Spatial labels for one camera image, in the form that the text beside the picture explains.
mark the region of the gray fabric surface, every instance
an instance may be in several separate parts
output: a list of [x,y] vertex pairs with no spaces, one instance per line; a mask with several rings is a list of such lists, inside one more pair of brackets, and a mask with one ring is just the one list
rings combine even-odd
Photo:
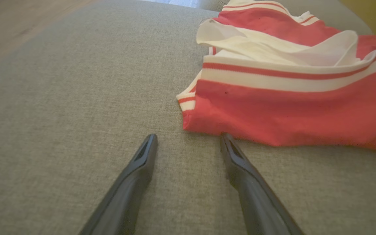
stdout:
[[[77,234],[149,133],[159,150],[136,233],[246,234],[218,137],[184,132],[175,99],[215,15],[100,2],[0,63],[0,234]],[[307,234],[376,234],[376,152],[239,144]]]
[[[229,1],[203,0],[200,2],[200,8],[220,12]],[[364,21],[338,0],[276,0],[276,2],[283,4],[294,16],[310,11],[327,26],[340,30],[354,30],[359,35],[372,34],[372,30]]]

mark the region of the wooden floor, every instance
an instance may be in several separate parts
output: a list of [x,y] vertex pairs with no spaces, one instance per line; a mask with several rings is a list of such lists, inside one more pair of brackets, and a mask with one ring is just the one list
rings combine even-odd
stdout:
[[[0,0],[0,60],[48,24],[95,1],[97,0]],[[216,11],[228,2],[228,0],[147,1]],[[376,33],[376,5],[371,8],[371,0],[342,0],[342,2],[364,19]]]

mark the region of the folded clothing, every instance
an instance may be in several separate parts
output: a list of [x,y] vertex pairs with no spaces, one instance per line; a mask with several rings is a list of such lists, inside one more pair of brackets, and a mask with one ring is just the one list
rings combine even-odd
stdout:
[[292,16],[273,1],[231,0],[200,25],[197,43],[210,55],[177,95],[183,129],[376,150],[376,36]]

